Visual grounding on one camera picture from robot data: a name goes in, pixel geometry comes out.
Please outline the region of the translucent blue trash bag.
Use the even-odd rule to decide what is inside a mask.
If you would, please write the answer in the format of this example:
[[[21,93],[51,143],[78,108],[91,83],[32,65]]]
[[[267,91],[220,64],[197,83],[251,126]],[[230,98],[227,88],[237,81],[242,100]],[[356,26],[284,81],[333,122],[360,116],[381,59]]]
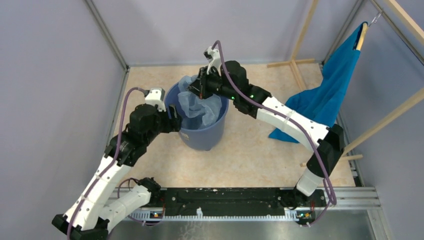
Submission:
[[[222,100],[217,95],[207,99],[200,99],[194,93],[188,91],[188,86],[196,80],[197,76],[183,76],[177,86],[178,103],[185,114],[182,119],[182,127],[189,130],[199,130],[210,127],[219,118],[222,108]]]

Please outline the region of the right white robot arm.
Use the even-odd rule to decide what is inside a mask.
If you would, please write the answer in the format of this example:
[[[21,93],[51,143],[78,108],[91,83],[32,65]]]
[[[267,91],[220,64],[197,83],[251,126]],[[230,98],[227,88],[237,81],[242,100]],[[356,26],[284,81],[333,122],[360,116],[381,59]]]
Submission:
[[[219,69],[201,67],[186,90],[202,100],[214,96],[231,100],[239,112],[274,126],[312,151],[306,170],[294,188],[293,200],[297,205],[307,206],[320,184],[331,198],[335,197],[329,177],[345,146],[341,126],[318,123],[289,108],[269,91],[251,84],[246,69],[234,60],[225,62]]]

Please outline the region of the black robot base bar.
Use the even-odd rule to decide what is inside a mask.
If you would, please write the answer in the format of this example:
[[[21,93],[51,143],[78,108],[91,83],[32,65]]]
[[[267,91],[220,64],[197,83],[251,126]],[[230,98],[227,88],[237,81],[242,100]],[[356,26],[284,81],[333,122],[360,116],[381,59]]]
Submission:
[[[289,210],[325,207],[323,190],[304,196],[293,188],[227,187],[162,189],[147,207],[165,210],[165,216],[195,216],[201,209],[206,217],[282,216]]]

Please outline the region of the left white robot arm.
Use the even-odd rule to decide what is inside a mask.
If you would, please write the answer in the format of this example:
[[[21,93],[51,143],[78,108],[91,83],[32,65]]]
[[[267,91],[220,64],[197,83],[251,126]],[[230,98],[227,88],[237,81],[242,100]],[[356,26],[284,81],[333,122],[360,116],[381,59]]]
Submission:
[[[99,167],[75,204],[57,214],[52,225],[69,240],[105,240],[113,228],[142,206],[154,207],[161,200],[161,186],[152,178],[136,181],[135,187],[108,204],[116,185],[135,166],[159,134],[179,132],[182,117],[174,104],[164,110],[140,104],[129,122],[106,147]]]

